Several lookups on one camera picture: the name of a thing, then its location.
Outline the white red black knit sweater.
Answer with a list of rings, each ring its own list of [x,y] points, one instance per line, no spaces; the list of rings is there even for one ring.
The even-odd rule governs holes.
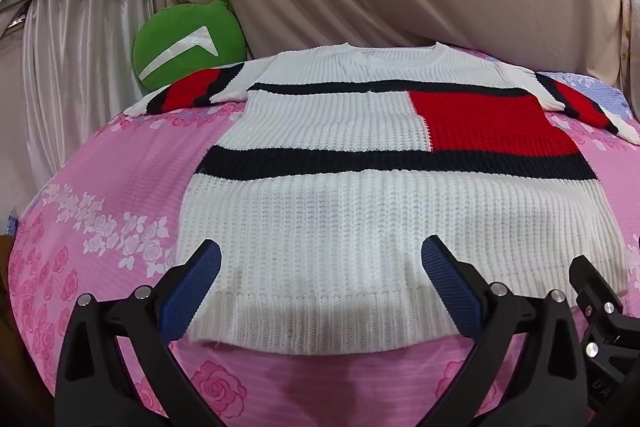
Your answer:
[[[242,102],[184,193],[177,259],[204,239],[222,268],[193,341],[282,355],[394,350],[454,326],[425,275],[439,237],[514,291],[567,291],[586,255],[627,284],[604,188],[550,113],[638,131],[544,75],[443,44],[288,51],[208,68],[132,115]]]

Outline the pink floral bed sheet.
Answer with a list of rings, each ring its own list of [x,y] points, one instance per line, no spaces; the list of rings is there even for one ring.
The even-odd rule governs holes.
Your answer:
[[[16,231],[9,261],[13,311],[28,354],[53,396],[66,327],[77,298],[85,293],[100,301],[126,298],[139,286],[155,285],[194,253],[185,262],[177,259],[186,187],[209,147],[244,110],[242,102],[227,102],[136,116],[131,107],[43,187]],[[589,162],[620,227],[626,253],[624,289],[614,288],[591,258],[578,255],[596,267],[620,298],[628,286],[631,258],[625,225],[639,219],[638,208],[624,209],[622,199],[638,195],[639,170],[607,164],[602,152],[622,144],[637,148],[639,140],[629,143],[560,113],[550,113],[548,118],[570,136]],[[590,144],[597,145],[597,152],[590,152]],[[457,260],[470,263],[446,247]],[[570,262],[568,289],[562,293],[574,320],[580,309],[570,285]],[[561,291],[550,288],[541,295],[525,295],[477,272],[487,283],[506,284],[515,295],[544,298],[550,291]],[[473,346],[447,314],[454,326],[451,334],[387,351],[282,355],[220,341],[199,343],[189,337],[188,329],[169,348],[220,418],[218,426],[423,426],[421,419]],[[523,340],[513,337],[495,384],[480,407],[483,412],[502,398]],[[160,412],[162,407],[130,341],[122,338],[118,343],[144,405]]]

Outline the green round plush pillow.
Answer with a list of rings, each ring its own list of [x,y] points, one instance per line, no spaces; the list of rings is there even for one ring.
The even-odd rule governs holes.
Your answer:
[[[245,37],[229,0],[168,6],[144,23],[132,46],[134,73],[149,91],[246,59]]]

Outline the white satin curtain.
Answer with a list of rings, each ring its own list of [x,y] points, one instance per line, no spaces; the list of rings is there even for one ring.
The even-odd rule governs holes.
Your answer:
[[[18,216],[142,95],[134,36],[152,0],[24,0],[1,12],[1,214]]]

